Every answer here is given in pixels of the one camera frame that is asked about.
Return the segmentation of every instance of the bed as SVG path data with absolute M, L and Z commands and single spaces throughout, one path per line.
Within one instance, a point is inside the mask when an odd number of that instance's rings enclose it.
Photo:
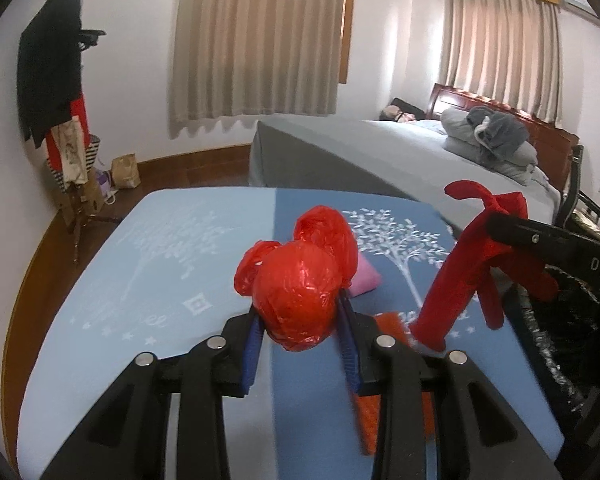
M 552 186 L 510 178 L 443 149 L 436 123 L 445 108 L 469 110 L 487 105 L 513 113 L 530 132 L 539 167 Z M 258 122 L 251 146 L 250 185 L 334 189 L 386 194 L 431 204 L 448 224 L 462 230 L 482 210 L 479 200 L 456 201 L 444 187 L 454 180 L 480 182 L 492 192 L 521 191 L 529 217 L 551 224 L 560 207 L 578 137 L 522 116 L 510 108 L 435 85 L 429 121 L 392 123 L 330 117 L 274 115 Z

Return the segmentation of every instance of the wooden headboard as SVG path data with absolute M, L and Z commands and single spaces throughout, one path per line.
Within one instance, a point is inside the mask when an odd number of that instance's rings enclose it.
M 529 130 L 529 142 L 538 152 L 538 166 L 549 177 L 549 182 L 555 189 L 560 191 L 564 189 L 571 169 L 571 148 L 577 145 L 577 136 L 552 124 L 521 114 L 507 105 L 440 84 L 433 87 L 427 119 L 439 119 L 440 114 L 447 108 L 469 111 L 474 106 L 487 106 L 499 112 L 515 115 Z

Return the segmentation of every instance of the black pillow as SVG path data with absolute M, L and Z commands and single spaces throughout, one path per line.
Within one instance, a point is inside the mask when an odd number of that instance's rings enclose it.
M 409 103 L 405 103 L 402 99 L 398 99 L 397 97 L 391 101 L 391 104 L 400 108 L 401 112 L 405 112 L 406 114 L 413 114 L 416 117 L 417 121 L 421 121 L 427 118 L 427 114 L 424 110 L 420 110 L 417 106 L 410 105 Z

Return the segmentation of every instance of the gray bedsheet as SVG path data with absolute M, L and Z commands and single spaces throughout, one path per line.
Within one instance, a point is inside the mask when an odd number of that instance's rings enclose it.
M 552 223 L 558 191 L 535 181 L 520 186 L 449 153 L 442 147 L 445 138 L 409 123 L 269 116 L 258 122 L 251 145 L 250 184 L 411 198 L 430 203 L 449 224 L 464 229 L 482 211 L 482 202 L 454 200 L 444 188 L 455 180 L 475 180 L 494 193 L 521 191 L 529 218 Z

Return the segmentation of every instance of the red clothing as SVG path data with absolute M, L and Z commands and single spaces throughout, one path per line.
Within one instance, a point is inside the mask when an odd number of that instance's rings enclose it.
M 456 200 L 480 198 L 484 211 L 460 235 L 433 281 L 418 319 L 410 324 L 414 338 L 437 352 L 445 349 L 445 335 L 476 292 L 487 326 L 496 330 L 504 323 L 491 267 L 499 267 L 538 300 L 551 301 L 558 292 L 555 280 L 544 272 L 542 260 L 528 251 L 495 242 L 487 234 L 486 223 L 492 212 L 527 218 L 522 193 L 493 195 L 470 180 L 452 182 L 445 192 Z

